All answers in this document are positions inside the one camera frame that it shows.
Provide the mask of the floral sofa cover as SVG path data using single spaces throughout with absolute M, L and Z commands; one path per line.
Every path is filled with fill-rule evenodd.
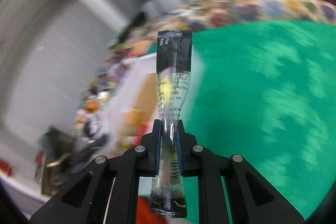
M 180 5 L 173 12 L 150 19 L 151 13 L 139 15 L 119 42 L 110 49 L 105 67 L 91 81 L 89 88 L 100 88 L 111 97 L 118 83 L 107 73 L 123 60 L 147 54 L 157 32 L 175 28 L 201 32 L 236 23 L 269 20 L 305 20 L 335 24 L 334 0 L 197 0 Z

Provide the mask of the black clear snack stick packet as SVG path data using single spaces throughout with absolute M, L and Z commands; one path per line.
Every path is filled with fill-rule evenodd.
M 192 39 L 187 30 L 160 31 L 157 36 L 159 156 L 149 209 L 168 218 L 187 216 L 178 124 L 190 87 Z

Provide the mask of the red snack stick packet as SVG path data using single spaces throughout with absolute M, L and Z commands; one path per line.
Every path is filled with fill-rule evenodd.
M 148 208 L 149 199 L 143 196 L 138 197 L 136 224 L 169 224 L 169 223 L 190 223 L 185 219 L 165 218 L 151 212 Z

